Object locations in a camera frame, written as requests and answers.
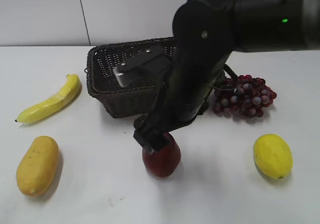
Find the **black cable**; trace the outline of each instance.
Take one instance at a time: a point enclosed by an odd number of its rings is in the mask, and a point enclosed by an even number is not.
[[[238,75],[236,75],[236,73],[228,65],[225,64],[223,69],[233,80],[238,79]]]

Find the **yellow lemon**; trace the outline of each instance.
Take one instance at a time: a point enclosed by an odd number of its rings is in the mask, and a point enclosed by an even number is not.
[[[259,137],[253,147],[254,161],[260,170],[274,179],[287,176],[293,166],[288,144],[276,134]]]

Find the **white tabletop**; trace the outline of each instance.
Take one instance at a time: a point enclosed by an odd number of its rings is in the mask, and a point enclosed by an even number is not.
[[[320,52],[234,53],[238,74],[263,77],[278,93],[257,122],[207,111],[172,134],[182,162],[165,180],[151,177],[132,138],[134,118],[113,119],[87,94],[90,47],[1,47],[1,224],[318,224]],[[83,89],[62,112],[31,126],[14,122],[79,75]],[[256,170],[254,141],[276,133],[290,145],[292,174],[270,182]],[[37,136],[63,155],[49,193],[30,199],[16,169]]]

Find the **brown woven basket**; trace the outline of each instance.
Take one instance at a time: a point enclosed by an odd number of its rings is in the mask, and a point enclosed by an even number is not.
[[[114,118],[149,112],[156,96],[156,83],[140,80],[121,88],[112,70],[129,57],[155,45],[162,46],[167,55],[173,56],[176,43],[172,37],[107,44],[89,51],[86,64],[88,93]]]

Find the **yellow banana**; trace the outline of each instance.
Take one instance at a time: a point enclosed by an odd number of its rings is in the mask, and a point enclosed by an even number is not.
[[[65,85],[54,96],[21,112],[18,123],[33,123],[59,111],[70,103],[80,90],[81,82],[76,74],[67,75]]]

